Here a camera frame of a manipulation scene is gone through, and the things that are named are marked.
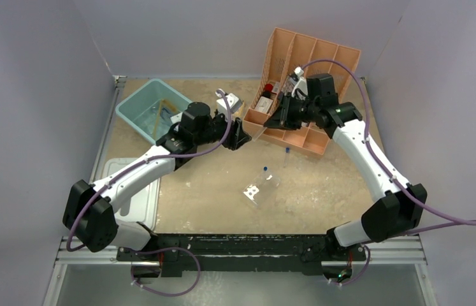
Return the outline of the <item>clear plastic well plate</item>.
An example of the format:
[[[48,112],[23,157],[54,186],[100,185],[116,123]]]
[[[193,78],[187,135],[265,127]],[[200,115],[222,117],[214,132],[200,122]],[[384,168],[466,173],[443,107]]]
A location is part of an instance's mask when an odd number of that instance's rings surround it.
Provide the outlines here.
[[[242,194],[258,208],[274,195],[280,183],[280,177],[268,168],[266,174],[263,174],[262,170],[251,183],[245,186]]]

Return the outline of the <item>amber rubber tube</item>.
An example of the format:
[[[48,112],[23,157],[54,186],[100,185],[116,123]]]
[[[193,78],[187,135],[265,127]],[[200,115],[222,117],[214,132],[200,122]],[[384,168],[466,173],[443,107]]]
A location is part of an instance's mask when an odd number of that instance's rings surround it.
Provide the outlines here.
[[[167,133],[169,127],[173,124],[171,118],[178,113],[178,108],[175,107],[170,101],[167,99],[160,100],[157,118],[155,121],[154,134],[159,137]]]

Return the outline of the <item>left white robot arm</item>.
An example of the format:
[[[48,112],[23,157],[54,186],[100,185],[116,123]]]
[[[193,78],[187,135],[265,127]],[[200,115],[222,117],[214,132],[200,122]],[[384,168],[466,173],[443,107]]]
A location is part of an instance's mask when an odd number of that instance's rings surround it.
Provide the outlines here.
[[[113,245],[132,249],[143,261],[151,260],[157,254],[151,229],[142,221],[118,220],[115,214],[121,206],[154,181],[200,156],[198,147],[213,143],[237,150],[251,139],[241,118],[233,118],[230,111],[212,112],[202,102],[189,104],[180,120],[144,155],[113,175],[72,185],[62,218],[69,229],[67,251],[86,247],[99,252]]]

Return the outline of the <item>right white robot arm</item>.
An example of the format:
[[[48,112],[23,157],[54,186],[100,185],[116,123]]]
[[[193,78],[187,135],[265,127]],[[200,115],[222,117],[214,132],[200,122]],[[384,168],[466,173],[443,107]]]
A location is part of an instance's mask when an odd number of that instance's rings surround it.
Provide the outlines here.
[[[304,123],[313,123],[323,129],[354,162],[373,201],[359,220],[327,230],[325,250],[330,258],[341,259],[351,246],[381,242],[419,225],[423,209],[412,198],[424,202],[425,188],[397,176],[366,131],[366,121],[354,104],[338,102],[335,81],[329,73],[301,78],[295,92],[280,94],[278,101],[279,106],[263,126],[293,131]]]

